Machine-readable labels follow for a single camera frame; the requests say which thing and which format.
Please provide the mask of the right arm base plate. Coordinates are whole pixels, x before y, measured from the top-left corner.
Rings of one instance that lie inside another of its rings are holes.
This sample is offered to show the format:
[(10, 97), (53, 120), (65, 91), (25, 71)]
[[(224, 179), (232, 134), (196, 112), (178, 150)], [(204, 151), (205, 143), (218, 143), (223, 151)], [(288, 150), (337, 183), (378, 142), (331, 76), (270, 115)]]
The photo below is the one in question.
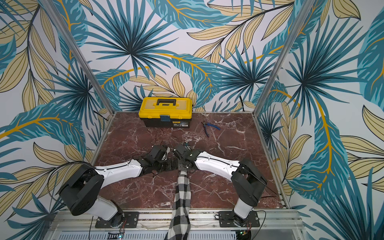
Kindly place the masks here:
[(221, 228), (259, 227), (260, 219), (255, 211), (251, 211), (245, 219), (236, 215), (234, 211), (220, 211), (215, 215)]

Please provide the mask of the checkered sleeve forearm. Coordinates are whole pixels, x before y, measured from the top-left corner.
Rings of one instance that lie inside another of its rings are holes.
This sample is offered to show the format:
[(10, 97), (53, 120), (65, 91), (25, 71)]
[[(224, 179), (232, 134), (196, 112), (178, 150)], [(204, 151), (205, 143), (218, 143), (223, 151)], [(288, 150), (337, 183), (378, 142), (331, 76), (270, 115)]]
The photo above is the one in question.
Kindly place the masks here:
[(187, 171), (179, 171), (172, 219), (165, 240), (187, 240), (191, 230), (191, 188)]

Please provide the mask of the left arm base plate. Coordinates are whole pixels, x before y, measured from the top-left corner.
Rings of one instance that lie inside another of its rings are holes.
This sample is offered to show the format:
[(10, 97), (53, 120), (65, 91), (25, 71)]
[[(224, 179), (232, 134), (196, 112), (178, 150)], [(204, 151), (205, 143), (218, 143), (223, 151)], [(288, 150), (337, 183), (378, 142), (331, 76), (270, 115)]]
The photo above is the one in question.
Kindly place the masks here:
[(134, 229), (137, 227), (139, 212), (122, 212), (117, 213), (110, 220), (98, 218), (95, 224), (96, 229)]

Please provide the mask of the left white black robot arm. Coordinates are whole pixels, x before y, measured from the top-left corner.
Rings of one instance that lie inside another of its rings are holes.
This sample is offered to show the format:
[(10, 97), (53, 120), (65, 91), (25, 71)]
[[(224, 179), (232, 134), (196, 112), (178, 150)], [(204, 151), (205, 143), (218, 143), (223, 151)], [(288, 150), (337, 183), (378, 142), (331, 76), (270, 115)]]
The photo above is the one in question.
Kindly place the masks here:
[(100, 190), (125, 179), (159, 171), (169, 152), (170, 148), (166, 145), (155, 145), (143, 157), (124, 163), (97, 167), (83, 164), (61, 186), (58, 194), (73, 216), (93, 215), (112, 228), (120, 228), (126, 218), (123, 210), (114, 201), (99, 196)]

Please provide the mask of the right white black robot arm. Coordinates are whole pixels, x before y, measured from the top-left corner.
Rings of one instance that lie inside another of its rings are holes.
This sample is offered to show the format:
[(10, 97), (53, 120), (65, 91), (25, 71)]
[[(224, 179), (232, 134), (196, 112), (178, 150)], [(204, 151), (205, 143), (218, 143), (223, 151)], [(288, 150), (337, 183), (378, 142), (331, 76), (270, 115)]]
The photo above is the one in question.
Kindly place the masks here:
[(239, 227), (248, 222), (250, 212), (258, 205), (267, 187), (267, 179), (252, 161), (227, 160), (205, 151), (189, 149), (182, 144), (177, 145), (173, 153), (187, 169), (211, 172), (231, 181), (239, 199), (229, 216), (219, 218)]

